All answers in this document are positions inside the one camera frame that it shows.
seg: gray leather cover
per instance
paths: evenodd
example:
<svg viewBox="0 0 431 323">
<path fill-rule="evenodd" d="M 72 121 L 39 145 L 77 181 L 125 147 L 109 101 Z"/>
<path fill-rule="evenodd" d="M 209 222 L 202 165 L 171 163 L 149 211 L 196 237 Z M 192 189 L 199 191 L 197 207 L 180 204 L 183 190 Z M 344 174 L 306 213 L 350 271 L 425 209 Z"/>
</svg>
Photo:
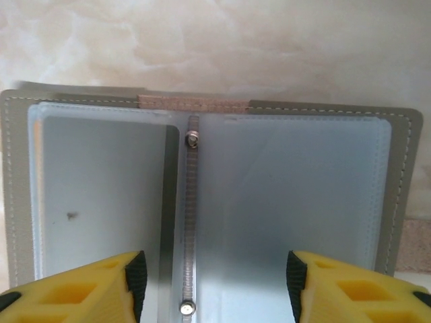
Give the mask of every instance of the gray leather cover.
<svg viewBox="0 0 431 323">
<path fill-rule="evenodd" d="M 5 214 L 11 286 L 34 279 L 27 112 L 31 105 L 39 102 L 119 108 L 138 106 L 136 96 L 59 94 L 28 90 L 8 90 L 1 94 Z M 411 109 L 325 104 L 251 101 L 248 106 L 249 114 L 376 116 L 390 122 L 391 151 L 375 269 L 392 275 L 422 127 L 422 115 Z"/>
</svg>

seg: metal spine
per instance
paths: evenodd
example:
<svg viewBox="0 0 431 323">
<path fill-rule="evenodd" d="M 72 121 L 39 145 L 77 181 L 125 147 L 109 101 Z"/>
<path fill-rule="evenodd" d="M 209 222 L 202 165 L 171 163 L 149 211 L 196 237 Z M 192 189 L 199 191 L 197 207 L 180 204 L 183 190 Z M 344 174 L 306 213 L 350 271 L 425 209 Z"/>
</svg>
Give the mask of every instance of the metal spine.
<svg viewBox="0 0 431 323">
<path fill-rule="evenodd" d="M 184 276 L 183 302 L 194 302 L 193 280 L 195 264 L 195 239 L 197 216 L 197 158 L 199 140 L 199 117 L 189 117 L 189 132 L 186 137 L 186 189 L 184 224 Z M 184 315 L 183 323 L 190 323 L 192 315 Z"/>
</svg>

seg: screw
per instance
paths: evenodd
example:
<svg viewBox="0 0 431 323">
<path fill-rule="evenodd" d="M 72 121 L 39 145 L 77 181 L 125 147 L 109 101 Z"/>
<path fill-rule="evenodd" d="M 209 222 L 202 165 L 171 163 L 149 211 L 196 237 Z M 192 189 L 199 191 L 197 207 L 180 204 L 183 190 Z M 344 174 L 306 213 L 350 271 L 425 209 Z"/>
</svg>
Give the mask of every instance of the screw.
<svg viewBox="0 0 431 323">
<path fill-rule="evenodd" d="M 186 133 L 186 143 L 190 148 L 197 148 L 199 142 L 199 133 L 197 131 L 188 131 Z"/>
<path fill-rule="evenodd" d="M 183 301 L 180 305 L 182 315 L 190 316 L 196 312 L 196 305 L 192 301 Z"/>
</svg>

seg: beige marble background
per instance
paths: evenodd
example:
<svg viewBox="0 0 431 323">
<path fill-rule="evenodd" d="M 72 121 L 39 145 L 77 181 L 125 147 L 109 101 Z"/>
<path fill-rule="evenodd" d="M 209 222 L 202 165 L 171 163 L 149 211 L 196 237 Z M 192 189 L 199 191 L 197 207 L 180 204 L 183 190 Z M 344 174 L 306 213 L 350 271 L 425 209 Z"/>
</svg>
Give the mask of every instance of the beige marble background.
<svg viewBox="0 0 431 323">
<path fill-rule="evenodd" d="M 417 108 L 426 121 L 407 215 L 431 219 L 430 18 L 427 0 L 0 0 L 0 89 L 35 81 Z M 0 230 L 3 290 L 3 216 Z"/>
</svg>

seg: white stitching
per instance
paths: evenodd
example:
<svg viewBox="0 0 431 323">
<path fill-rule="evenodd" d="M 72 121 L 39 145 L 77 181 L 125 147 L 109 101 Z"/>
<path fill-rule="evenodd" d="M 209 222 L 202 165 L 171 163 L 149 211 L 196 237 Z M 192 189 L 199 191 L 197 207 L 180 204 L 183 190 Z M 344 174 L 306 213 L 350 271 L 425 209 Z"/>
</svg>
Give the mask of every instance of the white stitching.
<svg viewBox="0 0 431 323">
<path fill-rule="evenodd" d="M 44 99 L 44 98 L 21 98 L 21 97 L 9 97 L 6 98 L 5 101 L 5 114 L 6 116 L 8 115 L 9 111 L 8 111 L 8 101 L 11 99 L 16 99 L 16 100 L 38 100 L 38 101 L 42 101 L 42 100 L 46 100 L 46 101 L 59 101 L 59 102 L 99 102 L 99 103 L 133 103 L 133 104 L 139 104 L 139 102 L 137 101 L 126 101 L 126 100 L 73 100 L 73 99 Z M 162 106 L 214 106 L 214 107 L 221 107 L 221 108 L 244 108 L 244 107 L 238 107 L 238 106 L 223 106 L 223 105 L 206 105 L 206 104 L 182 104 L 182 103 L 175 103 L 175 104 L 165 104 L 163 102 L 141 102 L 141 105 L 154 105 L 154 104 L 160 104 Z M 399 199 L 401 196 L 401 190 L 403 187 L 403 180 L 404 180 L 404 175 L 405 175 L 405 166 L 407 164 L 407 157 L 408 157 L 408 153 L 409 153 L 409 144 L 410 144 L 410 139 L 411 139 L 411 119 L 404 115 L 404 114 L 396 114 L 396 113 L 386 113 L 386 112 L 371 112 L 371 111 L 343 111 L 343 110 L 335 110 L 335 109 L 315 109 L 315 108 L 303 108 L 303 109 L 299 109 L 299 108 L 280 108 L 280 107 L 246 107 L 249 110 L 285 110 L 285 111 L 297 111 L 297 112 L 318 112 L 318 113 L 340 113 L 340 114 L 364 114 L 364 115 L 372 115 L 372 116 L 398 116 L 401 118 L 404 118 L 408 121 L 409 123 L 409 129 L 408 129 L 408 133 L 407 133 L 407 143 L 405 146 L 405 155 L 404 155 L 404 159 L 403 159 L 403 165 L 401 168 L 401 176 L 399 179 L 399 185 L 398 185 L 398 193 L 397 193 L 397 197 L 395 200 L 395 208 L 393 211 L 393 216 L 392 216 L 392 228 L 391 228 L 391 235 L 389 238 L 389 245 L 388 245 L 388 251 L 387 251 L 387 259 L 386 259 L 386 263 L 385 263 L 385 273 L 387 273 L 388 271 L 388 265 L 389 265 L 389 257 L 391 255 L 391 247 L 392 247 L 392 242 L 393 242 L 393 233 L 395 230 L 395 222 L 396 222 L 396 217 L 397 217 L 397 212 L 398 212 L 398 207 L 399 207 Z M 14 226 L 14 220 L 13 220 L 13 194 L 12 194 L 12 189 L 11 189 L 11 185 L 12 185 L 12 173 L 11 173 L 11 159 L 10 159 L 10 151 L 11 151 L 11 146 L 10 146 L 10 125 L 9 125 L 9 118 L 6 117 L 5 119 L 6 121 L 6 141 L 7 141 L 7 163 L 8 163 L 8 176 L 9 176 L 9 191 L 10 191 L 10 196 L 9 196 L 9 204 L 11 205 L 11 207 L 9 208 L 9 212 L 11 214 L 11 220 L 12 220 L 12 244 L 13 244 L 13 255 L 14 255 L 14 266 L 15 266 L 15 281 L 18 281 L 18 267 L 17 267 L 17 260 L 16 260 L 16 236 L 15 236 L 15 226 Z"/>
<path fill-rule="evenodd" d="M 11 162 L 11 131 L 9 123 L 9 99 L 5 101 L 5 122 L 6 122 L 6 163 L 7 163 L 7 185 L 9 186 L 9 214 L 12 223 L 12 254 L 13 267 L 15 273 L 15 285 L 18 285 L 18 260 L 16 254 L 16 229 L 15 215 L 13 210 L 13 188 L 12 188 L 12 162 Z"/>
<path fill-rule="evenodd" d="M 139 103 L 138 101 L 125 101 L 125 100 L 74 100 L 74 99 L 41 99 L 41 98 L 20 98 L 11 96 L 6 99 L 6 101 L 11 99 L 19 99 L 19 100 L 37 100 L 37 101 L 60 101 L 60 102 L 103 102 L 103 103 Z"/>
</svg>

